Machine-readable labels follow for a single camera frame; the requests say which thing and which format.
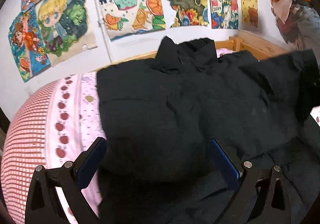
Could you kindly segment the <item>black large garment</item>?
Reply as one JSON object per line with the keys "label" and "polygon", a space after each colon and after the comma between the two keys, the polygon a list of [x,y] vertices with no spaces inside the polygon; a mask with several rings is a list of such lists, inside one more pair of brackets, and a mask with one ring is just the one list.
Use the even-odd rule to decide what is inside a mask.
{"label": "black large garment", "polygon": [[312,50],[217,57],[208,38],[165,37],[157,56],[97,73],[108,150],[98,170],[101,223],[213,223],[233,191],[212,138],[255,167],[283,169],[292,223],[319,195],[319,70]]}

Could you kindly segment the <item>pink checkered apple bedsheet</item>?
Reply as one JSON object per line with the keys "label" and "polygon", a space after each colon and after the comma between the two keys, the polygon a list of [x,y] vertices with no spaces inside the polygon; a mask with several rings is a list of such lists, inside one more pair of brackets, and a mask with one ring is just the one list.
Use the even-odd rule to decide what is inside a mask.
{"label": "pink checkered apple bedsheet", "polygon": [[[97,137],[107,140],[99,114],[97,73],[74,74],[49,83],[16,113],[9,126],[1,165],[5,203],[16,223],[25,223],[28,191],[38,165],[59,168],[67,161],[74,162]],[[81,191],[98,218],[102,201],[98,185],[100,165],[88,187]],[[78,223],[62,189],[57,187],[56,192],[68,221]],[[319,223],[319,195],[300,223]]]}

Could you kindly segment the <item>red-haired girl drawing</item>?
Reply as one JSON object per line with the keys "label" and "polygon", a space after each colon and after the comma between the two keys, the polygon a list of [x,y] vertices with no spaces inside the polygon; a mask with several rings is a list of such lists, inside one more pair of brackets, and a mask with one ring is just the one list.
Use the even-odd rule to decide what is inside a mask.
{"label": "red-haired girl drawing", "polygon": [[10,48],[24,82],[50,66],[35,11],[40,1],[21,0],[21,12],[9,27]]}

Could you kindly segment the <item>orange grey bagged bedding bundle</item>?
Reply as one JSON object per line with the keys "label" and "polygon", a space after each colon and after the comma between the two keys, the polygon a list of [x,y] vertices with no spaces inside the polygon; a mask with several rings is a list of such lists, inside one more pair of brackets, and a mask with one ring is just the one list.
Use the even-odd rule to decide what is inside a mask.
{"label": "orange grey bagged bedding bundle", "polygon": [[319,14],[311,0],[270,0],[276,26],[294,50],[312,49],[319,54]]}

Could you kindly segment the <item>blonde child drawing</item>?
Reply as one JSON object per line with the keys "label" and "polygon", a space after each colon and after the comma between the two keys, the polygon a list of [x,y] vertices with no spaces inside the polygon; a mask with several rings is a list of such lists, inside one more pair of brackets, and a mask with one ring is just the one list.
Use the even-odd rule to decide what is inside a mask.
{"label": "blonde child drawing", "polygon": [[86,0],[41,0],[35,11],[52,66],[97,47]]}

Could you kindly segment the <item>2024 colourful drawing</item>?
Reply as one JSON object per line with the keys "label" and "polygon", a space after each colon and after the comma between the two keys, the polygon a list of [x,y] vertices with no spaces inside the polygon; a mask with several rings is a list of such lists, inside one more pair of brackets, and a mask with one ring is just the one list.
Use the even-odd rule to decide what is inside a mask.
{"label": "2024 colourful drawing", "polygon": [[239,28],[239,10],[237,0],[210,0],[212,29]]}

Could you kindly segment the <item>fish and boat drawing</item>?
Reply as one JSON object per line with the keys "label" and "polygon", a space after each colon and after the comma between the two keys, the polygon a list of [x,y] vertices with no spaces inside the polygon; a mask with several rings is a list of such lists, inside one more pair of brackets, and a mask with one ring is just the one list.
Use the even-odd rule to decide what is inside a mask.
{"label": "fish and boat drawing", "polygon": [[99,0],[111,41],[166,29],[161,0]]}

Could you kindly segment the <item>wooden bed frame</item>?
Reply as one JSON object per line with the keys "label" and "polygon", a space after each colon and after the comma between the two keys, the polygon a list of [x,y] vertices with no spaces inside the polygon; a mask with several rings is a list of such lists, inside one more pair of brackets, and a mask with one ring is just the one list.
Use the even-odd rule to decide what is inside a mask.
{"label": "wooden bed frame", "polygon": [[175,52],[181,55],[195,56],[199,61],[221,56],[222,50],[234,52],[248,51],[258,60],[285,54],[288,47],[268,35],[259,35],[244,30],[202,30],[170,29],[160,33],[145,34],[116,40],[107,48],[112,61],[96,69],[131,60],[155,58],[157,52],[168,52],[173,57]]}

